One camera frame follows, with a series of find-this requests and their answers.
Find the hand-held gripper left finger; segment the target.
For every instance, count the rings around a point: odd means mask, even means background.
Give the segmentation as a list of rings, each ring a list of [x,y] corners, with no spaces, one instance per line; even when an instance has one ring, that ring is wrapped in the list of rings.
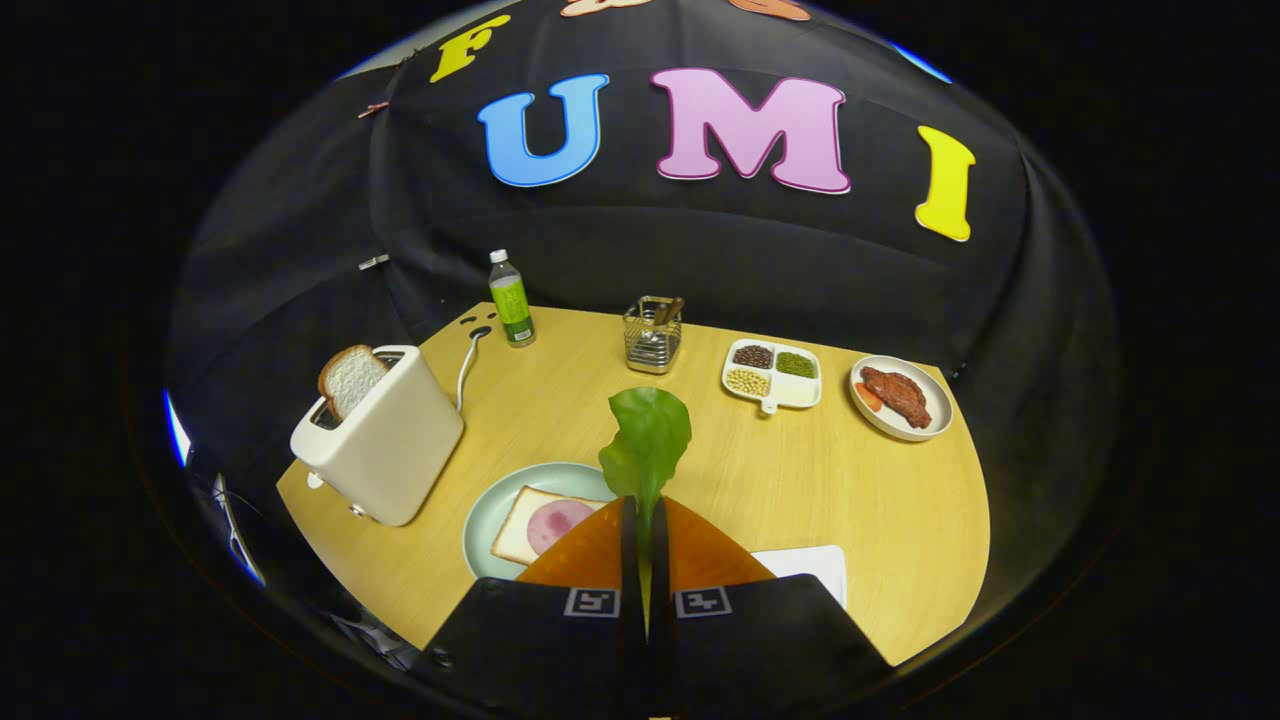
[[[550,585],[476,580],[422,648],[415,678],[456,701],[631,701],[641,657],[636,502],[605,506],[618,578]]]

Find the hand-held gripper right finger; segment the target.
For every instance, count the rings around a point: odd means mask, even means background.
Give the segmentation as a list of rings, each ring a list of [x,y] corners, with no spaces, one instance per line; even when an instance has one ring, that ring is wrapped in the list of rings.
[[[815,575],[777,577],[672,498],[655,506],[652,529],[657,705],[859,706],[891,678]]]

